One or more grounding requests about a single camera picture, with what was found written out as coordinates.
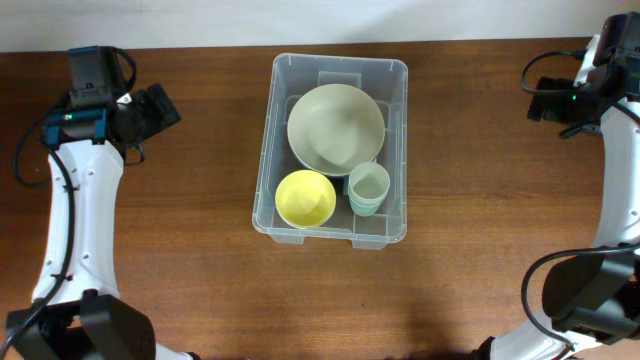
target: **beige bowl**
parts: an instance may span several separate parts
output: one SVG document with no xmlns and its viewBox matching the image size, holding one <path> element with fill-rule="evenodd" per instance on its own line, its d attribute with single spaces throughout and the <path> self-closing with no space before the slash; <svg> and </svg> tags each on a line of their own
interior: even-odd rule
<svg viewBox="0 0 640 360">
<path fill-rule="evenodd" d="M 328 176 L 349 175 L 378 156 L 384 143 L 380 108 L 364 91 L 330 84 L 306 93 L 289 116 L 287 136 L 300 162 Z"/>
</svg>

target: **wooden table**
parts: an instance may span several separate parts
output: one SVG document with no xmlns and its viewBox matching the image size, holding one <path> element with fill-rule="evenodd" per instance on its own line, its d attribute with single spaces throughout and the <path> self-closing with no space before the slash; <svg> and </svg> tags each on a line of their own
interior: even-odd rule
<svg viewBox="0 0 640 360">
<path fill-rule="evenodd" d="M 602 139 L 561 141 L 526 120 L 522 67 L 587 39 L 135 50 L 136 88 L 160 82 L 181 123 L 127 167 L 115 221 L 122 299 L 157 339 L 203 359 L 383 359 L 467 352 L 524 319 L 522 276 L 540 256 L 589 246 L 602 193 Z M 409 232 L 383 251 L 308 239 L 281 245 L 251 225 L 273 58 L 385 57 L 409 66 Z M 573 77 L 553 59 L 542 74 Z M 50 189 L 11 177 L 14 145 L 71 84 L 64 53 L 0 55 L 0 313 L 29 305 Z M 35 141 L 26 177 L 46 176 Z M 532 282 L 540 305 L 548 267 Z M 624 341 L 587 359 L 635 356 Z"/>
</svg>

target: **clear plastic bin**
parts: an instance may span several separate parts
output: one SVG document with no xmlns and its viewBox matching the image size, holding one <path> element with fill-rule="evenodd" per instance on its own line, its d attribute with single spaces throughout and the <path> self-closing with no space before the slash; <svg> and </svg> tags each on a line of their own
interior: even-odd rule
<svg viewBox="0 0 640 360">
<path fill-rule="evenodd" d="M 407 232 L 407 66 L 399 60 L 281 54 L 273 62 L 271 92 L 262 139 L 253 225 L 279 243 L 303 244 L 307 236 L 351 240 L 354 248 L 382 249 Z M 287 121 L 296 102 L 325 84 L 347 84 L 371 96 L 382 111 L 386 136 L 376 161 L 391 177 L 387 198 L 373 216 L 357 216 L 349 206 L 347 178 L 330 178 L 337 202 L 321 227 L 295 229 L 275 208 L 280 181 L 303 169 L 287 139 Z"/>
</svg>

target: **stacked cups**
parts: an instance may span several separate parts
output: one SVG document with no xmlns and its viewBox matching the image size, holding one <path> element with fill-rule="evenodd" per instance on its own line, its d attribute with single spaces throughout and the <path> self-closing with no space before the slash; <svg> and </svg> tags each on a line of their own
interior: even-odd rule
<svg viewBox="0 0 640 360">
<path fill-rule="evenodd" d="M 359 164 L 349 174 L 349 202 L 357 215 L 376 213 L 389 191 L 389 173 L 374 162 Z"/>
</svg>

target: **small bowl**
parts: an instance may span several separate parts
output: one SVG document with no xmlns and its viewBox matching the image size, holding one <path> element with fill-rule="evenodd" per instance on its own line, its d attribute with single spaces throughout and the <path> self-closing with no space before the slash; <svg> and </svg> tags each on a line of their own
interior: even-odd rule
<svg viewBox="0 0 640 360">
<path fill-rule="evenodd" d="M 299 170 L 287 175 L 276 189 L 276 209 L 287 224 L 307 229 L 324 224 L 336 208 L 336 191 L 324 175 Z"/>
</svg>

